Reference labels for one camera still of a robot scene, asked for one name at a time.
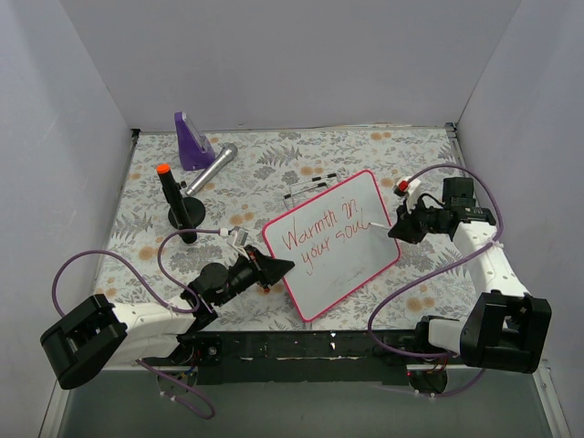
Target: silver microphone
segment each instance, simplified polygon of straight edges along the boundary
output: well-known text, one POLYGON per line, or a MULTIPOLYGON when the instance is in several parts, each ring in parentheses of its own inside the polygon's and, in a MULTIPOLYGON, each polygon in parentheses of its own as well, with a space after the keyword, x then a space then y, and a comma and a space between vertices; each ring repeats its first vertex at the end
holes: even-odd
POLYGON ((207 184, 211 178, 213 178, 228 162, 230 162, 237 155, 237 147, 230 143, 224 146, 215 158, 215 161, 211 163, 204 171, 199 173, 191 185, 189 185, 184 193, 187 196, 193 196, 195 193, 199 192, 205 184, 207 184))

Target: floral tablecloth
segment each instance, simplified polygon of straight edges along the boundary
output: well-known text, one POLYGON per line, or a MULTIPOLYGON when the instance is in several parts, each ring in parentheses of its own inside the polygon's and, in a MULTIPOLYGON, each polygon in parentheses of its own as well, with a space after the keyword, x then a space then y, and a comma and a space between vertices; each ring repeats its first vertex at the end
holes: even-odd
MULTIPOLYGON (((282 214, 288 185, 312 176, 336 172, 346 178, 372 170, 395 221, 399 200, 391 193, 394 181, 432 164, 454 162, 454 152, 442 129, 251 131, 207 134, 216 151, 233 143, 237 158, 223 168, 197 197, 204 203, 202 228, 241 225, 252 243, 266 254, 262 226, 282 214)), ((156 252, 173 231, 166 218, 168 204, 155 168, 168 162, 177 181, 192 181, 178 158, 176 135, 142 134, 121 196, 108 249, 127 257, 165 298, 182 292, 159 270, 156 252)), ((440 195, 442 179, 453 170, 434 171, 423 178, 424 189, 440 195)), ((219 309, 221 317, 207 330, 365 329, 371 311, 398 287, 459 256, 446 236, 429 235, 419 245, 400 243, 401 259, 328 313, 304 323, 283 284, 266 293, 251 287, 219 309)), ((183 283, 189 283, 210 262, 231 265, 235 252, 216 235, 199 235, 194 245, 176 237, 166 245, 163 263, 183 283)), ((97 293, 122 303, 151 300, 122 264, 106 259, 97 293)), ((411 329, 424 314, 459 318, 473 305, 475 289, 461 268, 438 276, 391 302, 378 316, 376 328, 411 329)))

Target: white backdrop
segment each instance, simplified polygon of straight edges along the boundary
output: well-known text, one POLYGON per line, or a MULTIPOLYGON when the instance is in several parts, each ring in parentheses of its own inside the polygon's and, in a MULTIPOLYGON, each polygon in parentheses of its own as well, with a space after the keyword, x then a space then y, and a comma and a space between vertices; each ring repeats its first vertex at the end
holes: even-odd
POLYGON ((61 0, 126 121, 457 121, 519 0, 61 0))
POLYGON ((572 436, 584 436, 584 4, 524 0, 460 122, 467 163, 491 185, 505 250, 552 307, 551 377, 572 436))
MULTIPOLYGON (((0 0, 0 436, 37 436, 55 383, 41 334, 60 265, 102 247, 130 131, 57 0, 0 0)), ((96 257, 63 276, 71 309, 96 257)))

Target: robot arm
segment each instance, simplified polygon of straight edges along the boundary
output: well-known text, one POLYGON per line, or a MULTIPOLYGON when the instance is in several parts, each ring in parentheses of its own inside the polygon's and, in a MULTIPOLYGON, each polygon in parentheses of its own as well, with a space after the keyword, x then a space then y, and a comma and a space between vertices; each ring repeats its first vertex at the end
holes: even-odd
MULTIPOLYGON (((405 198, 388 236, 417 244, 427 233, 448 234, 463 256, 493 242, 495 218, 475 205, 470 178, 446 178, 441 208, 426 207, 420 182, 401 179, 394 192, 405 198)), ((437 347, 460 355, 472 367, 534 372, 551 319, 551 308, 517 279, 502 246, 494 243, 466 267, 478 294, 467 318, 424 317, 417 331, 437 347)))
MULTIPOLYGON (((176 313, 157 303, 114 305, 105 296, 94 295, 48 329, 41 345, 61 388, 77 388, 105 366, 170 357, 179 350, 181 335, 203 329, 218 318, 216 307, 254 283, 270 288, 294 267, 293 262, 263 255, 251 245, 243 247, 242 233, 234 234, 236 242, 228 241, 240 253, 233 266, 211 263, 189 284, 201 303, 194 313, 176 313)), ((192 309, 196 299, 184 291, 168 304, 192 309)))

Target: orange cap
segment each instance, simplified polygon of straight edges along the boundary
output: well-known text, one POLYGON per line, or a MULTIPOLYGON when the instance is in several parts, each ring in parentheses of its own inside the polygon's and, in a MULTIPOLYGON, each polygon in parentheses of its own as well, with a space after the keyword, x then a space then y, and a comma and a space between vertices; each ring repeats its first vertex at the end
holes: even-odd
POLYGON ((171 166, 169 166, 167 163, 165 163, 165 164, 161 164, 160 166, 158 166, 158 167, 156 168, 156 172, 157 172, 159 175, 162 175, 163 173, 168 173, 168 172, 170 172, 170 171, 171 171, 171 166))

